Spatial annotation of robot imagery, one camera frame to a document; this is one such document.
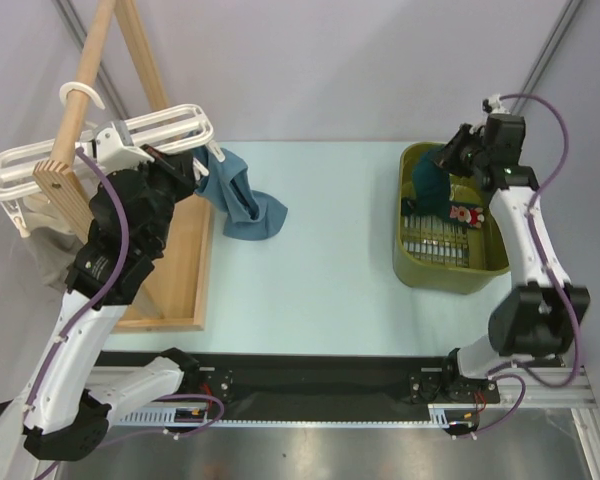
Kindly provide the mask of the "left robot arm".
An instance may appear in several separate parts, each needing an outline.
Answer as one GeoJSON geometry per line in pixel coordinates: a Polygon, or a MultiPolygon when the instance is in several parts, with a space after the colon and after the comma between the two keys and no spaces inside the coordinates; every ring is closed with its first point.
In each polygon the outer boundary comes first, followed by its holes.
{"type": "Polygon", "coordinates": [[[0,475],[19,447],[39,460],[81,460],[117,419],[161,397],[188,400],[199,391],[198,362],[176,348],[118,385],[85,386],[113,327],[164,255],[176,203],[193,195],[201,177],[189,151],[140,151],[137,166],[99,176],[88,241],[69,269],[51,338],[27,386],[0,404],[0,475]]]}

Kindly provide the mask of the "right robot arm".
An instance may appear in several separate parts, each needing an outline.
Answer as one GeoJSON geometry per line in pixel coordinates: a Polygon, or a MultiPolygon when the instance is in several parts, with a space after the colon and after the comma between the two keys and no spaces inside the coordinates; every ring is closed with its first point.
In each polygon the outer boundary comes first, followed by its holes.
{"type": "Polygon", "coordinates": [[[553,249],[540,204],[543,186],[520,162],[525,136],[523,117],[497,109],[478,127],[462,125],[436,160],[479,186],[511,273],[511,290],[490,315],[486,334],[448,356],[453,369],[441,376],[441,388],[453,401],[473,394],[477,380],[511,368],[538,380],[534,361],[568,351],[572,370],[558,385],[569,385],[582,365],[580,324],[590,294],[572,282],[553,249]]]}

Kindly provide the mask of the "dark green sock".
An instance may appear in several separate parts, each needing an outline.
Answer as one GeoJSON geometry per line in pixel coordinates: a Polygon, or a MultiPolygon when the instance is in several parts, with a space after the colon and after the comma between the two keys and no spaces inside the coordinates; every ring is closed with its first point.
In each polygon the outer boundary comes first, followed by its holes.
{"type": "Polygon", "coordinates": [[[450,176],[435,162],[441,150],[441,147],[433,147],[420,156],[411,175],[415,197],[401,199],[402,216],[436,216],[443,220],[449,218],[450,176]]]}

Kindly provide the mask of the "blue sock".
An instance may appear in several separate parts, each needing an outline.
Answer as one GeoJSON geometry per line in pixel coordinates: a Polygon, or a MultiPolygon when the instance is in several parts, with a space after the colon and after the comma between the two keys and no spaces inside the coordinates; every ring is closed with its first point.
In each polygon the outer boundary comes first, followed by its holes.
{"type": "Polygon", "coordinates": [[[195,193],[225,213],[223,234],[242,241],[263,241],[277,235],[285,223],[288,209],[275,197],[253,190],[248,165],[234,152],[221,148],[220,162],[206,147],[191,150],[195,160],[208,171],[201,175],[195,193]]]}

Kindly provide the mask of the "white plastic clip hanger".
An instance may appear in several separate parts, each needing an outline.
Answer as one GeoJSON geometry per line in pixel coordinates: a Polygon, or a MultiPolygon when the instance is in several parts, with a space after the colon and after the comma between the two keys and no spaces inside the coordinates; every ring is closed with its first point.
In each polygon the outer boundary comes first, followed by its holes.
{"type": "MultiPolygon", "coordinates": [[[[34,167],[50,158],[53,145],[50,139],[0,153],[0,205],[23,238],[38,228],[70,233],[67,222],[51,211],[50,202],[41,199],[42,190],[33,178],[34,167]]],[[[211,122],[195,104],[100,125],[87,122],[75,145],[82,147],[105,174],[150,161],[149,154],[142,151],[144,145],[164,154],[204,147],[220,163],[225,161],[211,122]]]]}

